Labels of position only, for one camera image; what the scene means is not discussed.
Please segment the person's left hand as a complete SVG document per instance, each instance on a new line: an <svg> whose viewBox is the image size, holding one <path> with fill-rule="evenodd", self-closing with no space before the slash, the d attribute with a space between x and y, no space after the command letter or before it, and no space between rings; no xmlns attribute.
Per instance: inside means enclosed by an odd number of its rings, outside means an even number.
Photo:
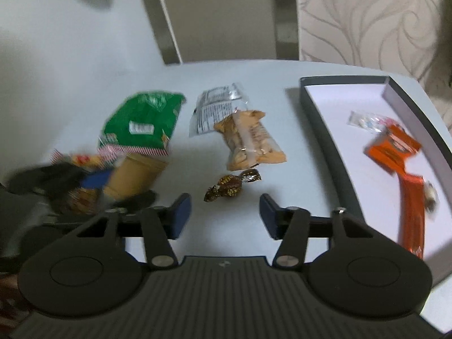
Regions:
<svg viewBox="0 0 452 339"><path fill-rule="evenodd" d="M18 289L18 276L1 275L1 329L18 326L29 313L29 308Z"/></svg>

